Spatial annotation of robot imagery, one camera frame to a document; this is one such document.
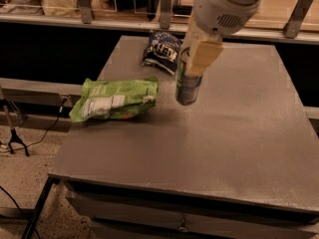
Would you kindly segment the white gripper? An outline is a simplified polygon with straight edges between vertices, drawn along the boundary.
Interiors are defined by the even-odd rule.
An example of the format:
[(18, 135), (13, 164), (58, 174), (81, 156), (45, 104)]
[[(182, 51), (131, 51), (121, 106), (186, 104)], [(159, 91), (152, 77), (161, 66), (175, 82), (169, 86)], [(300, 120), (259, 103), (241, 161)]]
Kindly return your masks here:
[(202, 76), (223, 50), (221, 42), (201, 40), (202, 31), (221, 36), (236, 33), (257, 12), (259, 4), (260, 0), (193, 0), (194, 16), (190, 16), (181, 45), (189, 48), (185, 74)]

